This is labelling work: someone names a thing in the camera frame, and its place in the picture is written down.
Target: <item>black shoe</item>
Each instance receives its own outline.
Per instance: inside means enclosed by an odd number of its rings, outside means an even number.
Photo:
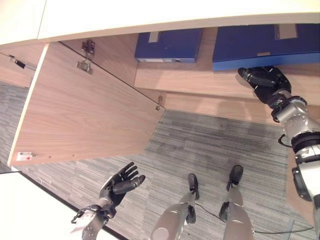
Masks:
[[[244,173],[244,168],[240,165],[234,165],[230,175],[229,175],[229,182],[226,185],[226,189],[229,191],[230,187],[232,187],[232,184],[238,185],[240,182],[240,179],[242,177],[242,174]]]
[[[190,191],[195,191],[195,200],[199,199],[199,188],[198,179],[194,173],[189,173],[188,175],[189,189]]]

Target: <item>metal hinge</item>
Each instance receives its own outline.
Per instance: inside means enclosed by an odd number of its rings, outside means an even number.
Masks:
[[[76,67],[91,75],[93,72],[91,62],[92,58],[95,56],[96,44],[94,41],[88,39],[87,41],[82,42],[81,50],[85,53],[85,60],[78,61]]]
[[[162,100],[163,100],[163,97],[160,95],[158,97],[158,105],[155,107],[155,110],[160,110],[160,107],[161,107],[161,104],[162,104]]]

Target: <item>cabinet door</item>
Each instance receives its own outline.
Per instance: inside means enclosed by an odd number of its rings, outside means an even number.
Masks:
[[[8,164],[23,165],[143,152],[164,109],[61,43],[43,50]],[[18,152],[36,157],[17,160]]]

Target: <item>wooden shelf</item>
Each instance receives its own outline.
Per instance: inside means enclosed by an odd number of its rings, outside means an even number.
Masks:
[[[272,109],[257,99],[167,92],[163,106],[166,109],[227,119],[261,124],[278,124],[273,121]],[[320,118],[319,106],[309,105],[308,111],[312,118],[316,120]]]
[[[217,37],[216,27],[206,28],[195,64],[140,62],[134,86],[142,89],[256,99],[252,88],[236,70],[213,72],[212,55]],[[310,105],[320,106],[320,65],[281,65],[279,69],[292,85],[294,95]]]

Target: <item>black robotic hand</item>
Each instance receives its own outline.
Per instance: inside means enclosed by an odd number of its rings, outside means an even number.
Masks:
[[[135,170],[138,167],[134,165],[134,162],[130,162],[118,173],[110,177],[101,188],[99,198],[106,199],[115,206],[118,206],[127,192],[139,187],[146,179],[146,176],[137,176],[139,172]]]
[[[268,104],[272,109],[281,101],[279,95],[274,97],[275,95],[282,94],[282,92],[291,93],[290,82],[276,67],[241,67],[238,69],[238,73],[254,88],[254,93],[259,100],[264,104]]]

